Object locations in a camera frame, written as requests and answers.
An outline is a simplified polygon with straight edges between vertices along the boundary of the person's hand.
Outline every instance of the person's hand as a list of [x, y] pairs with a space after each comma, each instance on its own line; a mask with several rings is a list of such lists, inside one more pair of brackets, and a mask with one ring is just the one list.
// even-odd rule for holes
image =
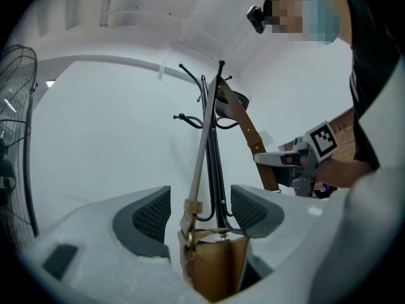
[[[291, 164], [291, 163], [292, 163], [292, 158], [291, 158], [291, 156], [286, 156], [286, 157], [285, 157], [285, 161], [286, 161], [287, 163]], [[301, 155], [301, 158], [300, 158], [299, 162], [300, 162], [300, 168], [301, 168], [302, 170], [304, 170], [305, 167], [306, 167], [306, 164], [308, 163], [308, 155]]]

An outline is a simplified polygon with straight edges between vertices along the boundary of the tan bag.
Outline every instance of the tan bag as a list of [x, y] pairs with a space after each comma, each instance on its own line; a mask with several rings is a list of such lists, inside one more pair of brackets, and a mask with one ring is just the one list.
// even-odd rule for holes
[[237, 293], [246, 250], [245, 237], [216, 243], [198, 241], [194, 250], [187, 247], [181, 231], [178, 238], [184, 278], [197, 292], [211, 303]]

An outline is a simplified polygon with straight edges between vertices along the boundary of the white wall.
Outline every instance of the white wall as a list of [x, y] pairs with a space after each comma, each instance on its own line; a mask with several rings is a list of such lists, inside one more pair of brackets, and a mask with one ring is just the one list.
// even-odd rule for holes
[[[166, 244], [177, 269], [180, 218], [188, 197], [201, 131], [174, 120], [202, 118], [198, 88], [143, 68], [76, 61], [37, 105], [32, 119], [31, 186], [40, 232], [72, 210], [156, 186], [171, 186]], [[260, 186], [239, 128], [220, 131], [225, 186]], [[206, 169], [203, 216], [209, 215]], [[205, 227], [214, 227], [212, 220]]]
[[249, 114], [256, 128], [275, 141], [267, 151], [352, 107], [351, 58], [340, 40], [328, 46], [280, 42], [249, 64], [242, 85], [254, 96]]

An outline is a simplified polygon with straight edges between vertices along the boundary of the white ceiling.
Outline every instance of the white ceiling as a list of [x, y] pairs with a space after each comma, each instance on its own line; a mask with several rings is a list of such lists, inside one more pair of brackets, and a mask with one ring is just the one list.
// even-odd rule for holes
[[246, 18], [264, 0], [37, 0], [36, 39], [75, 27], [146, 29], [214, 59], [230, 61], [241, 72], [271, 44], [271, 31], [259, 35]]

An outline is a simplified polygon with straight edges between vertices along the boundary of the person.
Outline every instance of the person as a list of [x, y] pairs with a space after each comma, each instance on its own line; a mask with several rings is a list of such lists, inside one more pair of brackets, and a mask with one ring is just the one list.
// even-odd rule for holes
[[[359, 119], [386, 85], [401, 52], [383, 14], [376, 10], [368, 0], [266, 0], [263, 6], [265, 20], [273, 31], [325, 44], [339, 38], [352, 49], [349, 87], [356, 153], [353, 161], [330, 158], [320, 163], [316, 180], [330, 186], [351, 187], [379, 167]], [[301, 166], [305, 164], [303, 156]]]

